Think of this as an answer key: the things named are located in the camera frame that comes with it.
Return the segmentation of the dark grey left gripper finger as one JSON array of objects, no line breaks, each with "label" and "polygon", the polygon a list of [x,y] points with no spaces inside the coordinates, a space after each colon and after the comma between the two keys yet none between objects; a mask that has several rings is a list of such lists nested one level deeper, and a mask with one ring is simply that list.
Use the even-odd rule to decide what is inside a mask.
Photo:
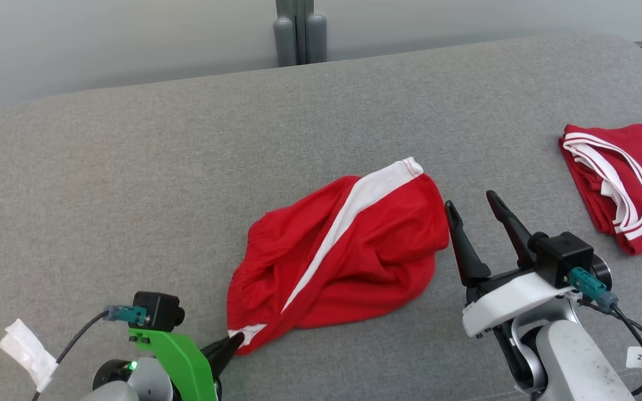
[{"label": "dark grey left gripper finger", "polygon": [[236,332],[232,335],[227,335],[226,338],[222,338],[221,340],[217,340],[206,345],[201,349],[201,353],[203,353],[203,355],[209,360],[216,358],[219,355],[229,354],[234,356],[239,347],[243,345],[244,340],[244,333]]},{"label": "dark grey left gripper finger", "polygon": [[234,358],[234,356],[227,354],[227,355],[219,355],[216,358],[212,358],[210,360],[212,378],[216,380],[219,379],[224,369],[227,367],[230,360]]}]

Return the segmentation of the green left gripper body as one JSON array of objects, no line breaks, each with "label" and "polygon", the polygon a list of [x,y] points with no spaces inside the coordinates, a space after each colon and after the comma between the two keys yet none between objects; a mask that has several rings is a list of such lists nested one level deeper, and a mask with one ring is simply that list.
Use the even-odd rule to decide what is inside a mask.
[{"label": "green left gripper body", "polygon": [[181,400],[218,400],[209,362],[188,336],[171,332],[129,329],[136,345],[159,360]]}]

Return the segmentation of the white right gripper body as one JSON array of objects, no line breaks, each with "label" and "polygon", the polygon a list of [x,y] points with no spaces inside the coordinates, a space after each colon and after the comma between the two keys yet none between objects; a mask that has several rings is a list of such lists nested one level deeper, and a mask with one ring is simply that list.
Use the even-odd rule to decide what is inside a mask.
[{"label": "white right gripper body", "polygon": [[467,305],[462,310],[462,325],[470,338],[569,292],[568,287],[553,287],[536,272],[515,277],[485,295],[477,295],[477,290],[466,289]]}]

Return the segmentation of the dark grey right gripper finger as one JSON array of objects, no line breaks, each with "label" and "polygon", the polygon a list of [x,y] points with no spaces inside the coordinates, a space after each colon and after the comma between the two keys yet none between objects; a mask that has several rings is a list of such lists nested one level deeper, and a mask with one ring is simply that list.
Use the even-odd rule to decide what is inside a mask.
[{"label": "dark grey right gripper finger", "polygon": [[444,207],[461,284],[464,287],[475,287],[480,282],[489,280],[492,273],[467,238],[462,218],[454,204],[449,200],[444,203]]},{"label": "dark grey right gripper finger", "polygon": [[528,241],[530,236],[532,236],[530,232],[525,228],[519,218],[510,211],[495,191],[487,191],[487,200],[495,218],[504,226],[510,242],[515,249],[518,257],[517,266],[532,267],[536,262],[537,256],[528,246]]}]

